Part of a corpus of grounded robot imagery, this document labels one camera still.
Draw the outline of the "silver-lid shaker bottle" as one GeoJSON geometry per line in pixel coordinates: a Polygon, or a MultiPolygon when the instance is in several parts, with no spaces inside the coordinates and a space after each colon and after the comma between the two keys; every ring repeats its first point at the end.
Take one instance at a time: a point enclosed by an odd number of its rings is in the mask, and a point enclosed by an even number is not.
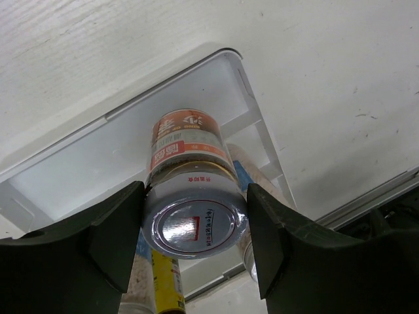
{"type": "Polygon", "coordinates": [[[156,313],[151,248],[140,231],[128,289],[118,313],[156,313]]]}
{"type": "MultiPolygon", "coordinates": [[[[255,162],[244,149],[232,143],[229,143],[227,148],[238,177],[241,193],[247,202],[247,211],[250,212],[250,218],[255,218],[256,207],[254,188],[258,185],[259,190],[264,188],[269,193],[273,192],[274,196],[277,194],[277,189],[268,180],[266,175],[255,165],[255,162]]],[[[236,246],[242,257],[244,268],[249,273],[252,280],[257,283],[259,278],[252,239],[251,223],[249,222],[245,233],[236,246]]]]}

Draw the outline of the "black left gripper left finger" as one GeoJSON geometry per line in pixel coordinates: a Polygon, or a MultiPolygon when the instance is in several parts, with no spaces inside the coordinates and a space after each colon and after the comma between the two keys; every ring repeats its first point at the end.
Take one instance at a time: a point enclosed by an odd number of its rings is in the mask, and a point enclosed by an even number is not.
{"type": "Polygon", "coordinates": [[[2,313],[117,313],[128,289],[145,186],[1,240],[2,313]]]}

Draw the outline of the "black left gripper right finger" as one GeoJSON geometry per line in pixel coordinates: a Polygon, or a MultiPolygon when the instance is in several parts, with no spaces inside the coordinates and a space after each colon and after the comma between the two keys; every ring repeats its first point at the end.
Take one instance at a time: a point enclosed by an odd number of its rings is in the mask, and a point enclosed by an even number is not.
{"type": "Polygon", "coordinates": [[[248,215],[269,313],[418,312],[417,190],[338,230],[254,191],[248,215]]]}

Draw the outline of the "white-lid spice jar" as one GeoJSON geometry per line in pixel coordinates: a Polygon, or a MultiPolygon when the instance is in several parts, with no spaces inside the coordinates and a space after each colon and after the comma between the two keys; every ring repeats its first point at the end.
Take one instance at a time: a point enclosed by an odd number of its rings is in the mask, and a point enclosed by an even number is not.
{"type": "Polygon", "coordinates": [[[153,126],[142,232],[156,251],[201,259],[236,244],[246,201],[217,122],[196,109],[166,113],[153,126]]]}

